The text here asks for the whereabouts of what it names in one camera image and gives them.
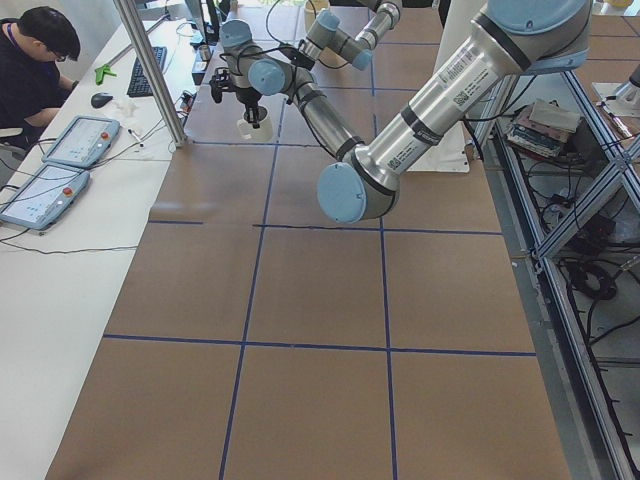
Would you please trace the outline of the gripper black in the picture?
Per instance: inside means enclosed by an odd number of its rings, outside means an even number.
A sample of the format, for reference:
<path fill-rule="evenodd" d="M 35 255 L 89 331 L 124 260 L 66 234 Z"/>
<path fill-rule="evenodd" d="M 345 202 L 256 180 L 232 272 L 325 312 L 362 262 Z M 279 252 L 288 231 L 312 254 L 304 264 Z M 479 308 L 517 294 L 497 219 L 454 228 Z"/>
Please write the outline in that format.
<path fill-rule="evenodd" d="M 239 102 L 245 105 L 244 120 L 253 129 L 258 129 L 261 121 L 261 107 L 259 106 L 261 93 L 252 87 L 237 87 L 236 98 Z"/>

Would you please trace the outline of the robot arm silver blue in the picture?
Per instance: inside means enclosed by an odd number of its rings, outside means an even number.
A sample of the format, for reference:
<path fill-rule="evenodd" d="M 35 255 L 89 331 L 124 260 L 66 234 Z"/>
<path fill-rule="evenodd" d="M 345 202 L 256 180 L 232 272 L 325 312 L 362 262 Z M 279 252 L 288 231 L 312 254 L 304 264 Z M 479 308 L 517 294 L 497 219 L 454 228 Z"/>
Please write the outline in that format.
<path fill-rule="evenodd" d="M 586 58 L 592 5 L 588 1 L 489 1 L 470 22 L 469 36 L 370 143 L 365 143 L 317 86 L 312 68 L 331 50 L 365 68 L 381 38 L 399 23 L 398 1 L 372 1 L 372 19 L 355 36 L 322 10 L 306 38 L 271 57 L 239 19 L 220 29 L 224 66 L 210 82 L 219 99 L 232 92 L 246 121 L 259 123 L 259 100 L 283 94 L 317 142 L 332 156 L 317 183 L 325 215 L 355 223 L 386 215 L 395 205 L 400 177 L 499 81 L 578 67 Z"/>
<path fill-rule="evenodd" d="M 299 43 L 296 62 L 310 70 L 326 51 L 352 65 L 358 70 L 366 69 L 372 60 L 373 51 L 386 33 L 399 23 L 403 11 L 401 1 L 357 1 L 366 7 L 372 18 L 352 36 L 340 27 L 341 20 L 329 7 L 320 8 L 315 1 L 308 1 L 312 23 L 308 25 L 306 37 Z"/>

